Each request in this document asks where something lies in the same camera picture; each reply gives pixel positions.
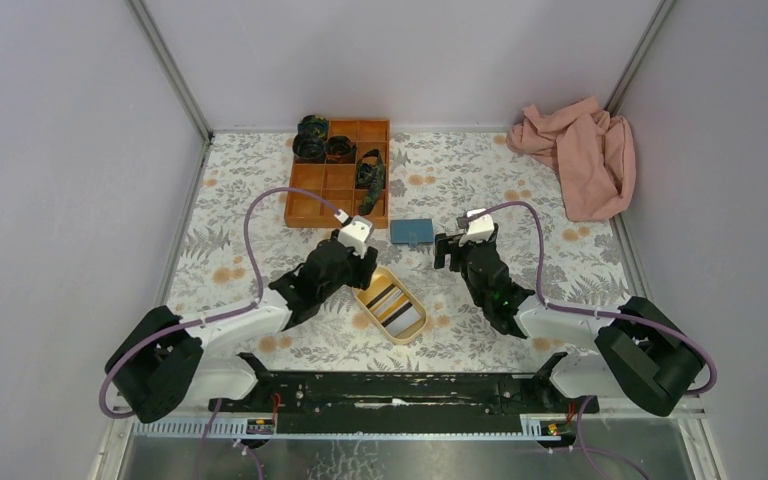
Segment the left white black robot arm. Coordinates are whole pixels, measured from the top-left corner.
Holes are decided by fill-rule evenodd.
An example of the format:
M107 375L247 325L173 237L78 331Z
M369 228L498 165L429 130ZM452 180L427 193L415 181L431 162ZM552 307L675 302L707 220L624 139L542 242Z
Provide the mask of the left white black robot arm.
M193 317L176 315L166 305L153 308L109 358L102 387L116 387L144 424L182 404L212 399L261 409L271 387L232 348L308 321L344 286L368 288L377 267L378 252L368 244L373 230L364 219L352 219L257 299Z

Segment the beige oval tray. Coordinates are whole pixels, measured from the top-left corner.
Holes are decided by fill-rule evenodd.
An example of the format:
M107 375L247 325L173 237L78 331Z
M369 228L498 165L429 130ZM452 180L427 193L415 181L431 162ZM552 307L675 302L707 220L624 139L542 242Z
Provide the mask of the beige oval tray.
M366 289L351 291L361 311L395 345L412 343L427 325L425 307L386 267L375 269Z

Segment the blue leather card holder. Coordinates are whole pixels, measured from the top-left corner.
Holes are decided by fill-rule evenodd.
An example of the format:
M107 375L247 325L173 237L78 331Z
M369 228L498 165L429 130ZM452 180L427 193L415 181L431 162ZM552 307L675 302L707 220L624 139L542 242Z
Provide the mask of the blue leather card holder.
M391 220L389 232L393 245L431 245L435 238L433 221L430 218Z

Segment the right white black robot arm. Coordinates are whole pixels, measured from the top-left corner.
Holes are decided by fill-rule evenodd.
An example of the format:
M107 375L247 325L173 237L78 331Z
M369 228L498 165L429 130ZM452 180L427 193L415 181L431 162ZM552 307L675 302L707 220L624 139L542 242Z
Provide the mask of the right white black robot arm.
M557 412L572 398L623 395L650 414L670 415L708 365L683 332L643 297L608 309L541 297L512 280L496 236L440 233L434 266L461 275L473 303L500 334L579 347L579 353L546 363L546 377L533 386L537 405Z

